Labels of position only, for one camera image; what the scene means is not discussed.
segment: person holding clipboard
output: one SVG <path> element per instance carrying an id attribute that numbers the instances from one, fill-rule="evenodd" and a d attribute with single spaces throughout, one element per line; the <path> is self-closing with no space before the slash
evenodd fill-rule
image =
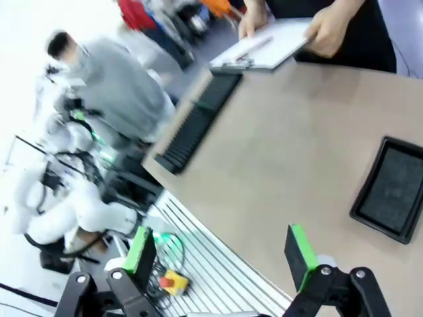
<path id="1" fill-rule="evenodd" d="M 306 49 L 296 61 L 397 72 L 397 59 L 377 0 L 245 0 L 239 38 L 275 18 L 311 18 Z"/>

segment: man in gray sweatshirt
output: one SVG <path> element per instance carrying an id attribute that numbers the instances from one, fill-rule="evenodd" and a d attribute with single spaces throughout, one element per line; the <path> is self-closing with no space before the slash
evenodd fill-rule
<path id="1" fill-rule="evenodd" d="M 100 110 L 102 121 L 122 135 L 154 143 L 172 118 L 169 96 L 120 44 L 101 38 L 80 46 L 68 33 L 58 32 L 47 53 L 69 67 L 62 76 L 83 106 Z M 56 102 L 59 113 L 63 99 Z"/>

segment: rectangular black tray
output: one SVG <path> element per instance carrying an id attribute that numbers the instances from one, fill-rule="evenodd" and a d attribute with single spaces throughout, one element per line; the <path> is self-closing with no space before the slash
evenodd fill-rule
<path id="1" fill-rule="evenodd" d="M 423 202 L 423 147 L 384 137 L 351 218 L 408 244 Z"/>

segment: black hair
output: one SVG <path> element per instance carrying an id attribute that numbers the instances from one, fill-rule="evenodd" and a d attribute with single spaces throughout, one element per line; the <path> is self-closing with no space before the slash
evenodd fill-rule
<path id="1" fill-rule="evenodd" d="M 70 36 L 67 32 L 57 32 L 56 35 L 50 40 L 47 47 L 47 54 L 54 59 L 59 59 L 60 55 L 66 50 L 70 42 Z"/>

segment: gray sweatshirt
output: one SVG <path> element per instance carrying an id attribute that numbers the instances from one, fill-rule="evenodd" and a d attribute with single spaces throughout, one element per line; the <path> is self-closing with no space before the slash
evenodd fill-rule
<path id="1" fill-rule="evenodd" d="M 79 48 L 78 54 L 78 63 L 63 76 L 70 83 L 85 83 L 73 87 L 84 107 L 103 111 L 102 120 L 126 137 L 154 133 L 165 111 L 165 95 L 141 63 L 107 38 Z M 63 111 L 63 96 L 56 109 Z"/>

